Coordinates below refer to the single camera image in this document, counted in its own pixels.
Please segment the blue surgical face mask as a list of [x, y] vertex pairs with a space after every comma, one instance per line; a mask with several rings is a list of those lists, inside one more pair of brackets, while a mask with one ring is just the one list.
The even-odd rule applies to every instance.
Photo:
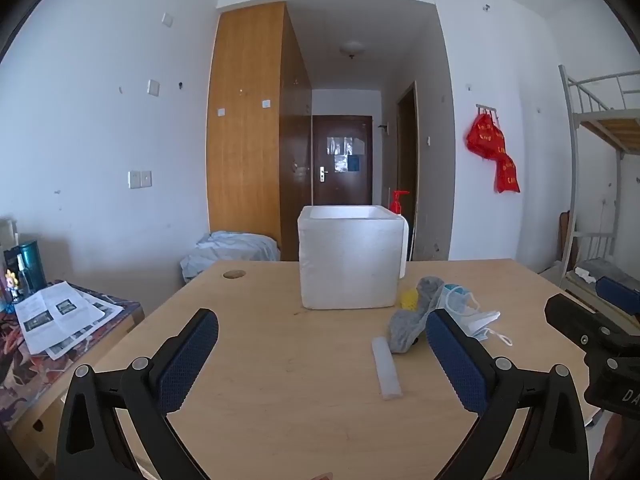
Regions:
[[513, 346], [509, 337], [492, 328], [492, 324], [498, 321], [501, 313], [483, 310], [469, 289], [457, 284], [445, 284], [440, 293], [438, 306], [448, 312], [466, 336], [477, 341], [496, 337], [508, 347]]

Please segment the white foam strip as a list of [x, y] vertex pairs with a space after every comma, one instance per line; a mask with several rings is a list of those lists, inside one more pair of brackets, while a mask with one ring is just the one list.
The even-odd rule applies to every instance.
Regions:
[[387, 339], [385, 337], [373, 338], [371, 348], [382, 398], [385, 401], [400, 399], [402, 390]]

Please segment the grey sock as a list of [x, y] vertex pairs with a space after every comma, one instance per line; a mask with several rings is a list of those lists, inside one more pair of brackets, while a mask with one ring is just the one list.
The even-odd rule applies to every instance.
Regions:
[[406, 311], [399, 308], [388, 324], [388, 345], [390, 352], [407, 353], [426, 327], [428, 315], [437, 308], [445, 282], [437, 276], [424, 276], [415, 289], [419, 293], [418, 308]]

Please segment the yellow foam fruit net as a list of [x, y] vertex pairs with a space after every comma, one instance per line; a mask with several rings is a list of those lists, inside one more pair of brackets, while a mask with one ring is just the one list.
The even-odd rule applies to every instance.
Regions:
[[407, 289], [399, 296], [399, 307], [406, 311], [415, 311], [418, 308], [419, 293], [413, 289]]

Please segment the patterned side table cloth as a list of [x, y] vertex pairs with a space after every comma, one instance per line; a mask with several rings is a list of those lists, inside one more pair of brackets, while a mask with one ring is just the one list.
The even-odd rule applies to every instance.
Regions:
[[103, 312], [102, 318], [32, 354], [15, 314], [1, 313], [1, 425], [17, 434], [66, 393], [73, 368], [96, 362], [144, 319], [140, 302], [72, 286]]

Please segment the printed paper sheets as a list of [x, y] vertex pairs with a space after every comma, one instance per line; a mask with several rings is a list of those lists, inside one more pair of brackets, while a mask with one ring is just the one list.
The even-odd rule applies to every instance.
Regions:
[[124, 312], [118, 304], [80, 292], [67, 282], [51, 285], [15, 307], [18, 325], [32, 356], [57, 360], [73, 346]]

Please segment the teal cylindrical canister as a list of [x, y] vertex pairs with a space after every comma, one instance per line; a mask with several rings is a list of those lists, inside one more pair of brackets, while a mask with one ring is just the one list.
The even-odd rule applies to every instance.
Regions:
[[23, 270], [32, 292], [39, 292], [47, 287], [38, 242], [30, 240], [20, 245], [20, 256]]

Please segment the light blue cloth pile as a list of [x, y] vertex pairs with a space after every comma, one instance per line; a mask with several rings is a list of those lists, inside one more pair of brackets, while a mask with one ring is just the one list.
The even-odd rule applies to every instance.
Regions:
[[265, 235], [215, 231], [201, 238], [180, 260], [183, 281], [189, 283], [218, 261], [279, 261], [277, 242]]

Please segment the red hanging banner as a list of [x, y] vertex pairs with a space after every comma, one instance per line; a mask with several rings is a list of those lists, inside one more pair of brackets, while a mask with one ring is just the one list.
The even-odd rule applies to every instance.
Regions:
[[482, 159], [496, 164], [495, 190], [497, 193], [521, 192], [518, 173], [513, 159], [506, 152], [506, 141], [491, 114], [480, 112], [465, 137], [466, 147]]

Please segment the white red pump bottle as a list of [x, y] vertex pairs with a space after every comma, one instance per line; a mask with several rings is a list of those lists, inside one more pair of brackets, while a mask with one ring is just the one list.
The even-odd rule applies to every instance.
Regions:
[[390, 211], [394, 214], [402, 214], [401, 197], [409, 194], [409, 191], [404, 190], [393, 191], [392, 200], [390, 201]]

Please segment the white styrofoam box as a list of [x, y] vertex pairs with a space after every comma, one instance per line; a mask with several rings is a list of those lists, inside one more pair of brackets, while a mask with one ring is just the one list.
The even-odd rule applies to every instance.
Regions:
[[409, 226], [383, 206], [306, 206], [298, 220], [300, 296], [308, 310], [395, 304]]

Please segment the wooden wardrobe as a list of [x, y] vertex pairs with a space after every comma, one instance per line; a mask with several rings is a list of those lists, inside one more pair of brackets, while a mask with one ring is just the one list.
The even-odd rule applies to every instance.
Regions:
[[221, 14], [210, 71], [209, 227], [271, 237], [298, 258], [311, 202], [311, 83], [285, 2]]

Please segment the dark brown entrance door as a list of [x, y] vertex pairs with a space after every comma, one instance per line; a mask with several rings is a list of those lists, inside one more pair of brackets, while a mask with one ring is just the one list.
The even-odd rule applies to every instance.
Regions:
[[315, 205], [372, 204], [371, 116], [314, 115]]

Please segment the ceiling lamp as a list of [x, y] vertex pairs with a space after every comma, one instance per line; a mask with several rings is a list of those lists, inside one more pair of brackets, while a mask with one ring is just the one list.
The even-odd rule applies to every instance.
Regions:
[[356, 58], [356, 56], [362, 55], [365, 50], [366, 47], [359, 41], [346, 41], [340, 45], [341, 54], [348, 58]]

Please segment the metal bunk bed frame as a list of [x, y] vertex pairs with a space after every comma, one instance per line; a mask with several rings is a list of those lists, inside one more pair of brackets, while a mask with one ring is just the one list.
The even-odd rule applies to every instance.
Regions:
[[639, 72], [575, 78], [560, 67], [570, 135], [561, 283], [639, 277]]

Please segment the double wall switch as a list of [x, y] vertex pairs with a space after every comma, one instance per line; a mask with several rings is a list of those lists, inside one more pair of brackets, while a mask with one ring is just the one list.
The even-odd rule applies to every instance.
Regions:
[[128, 172], [128, 188], [150, 188], [152, 186], [151, 170], [130, 170]]

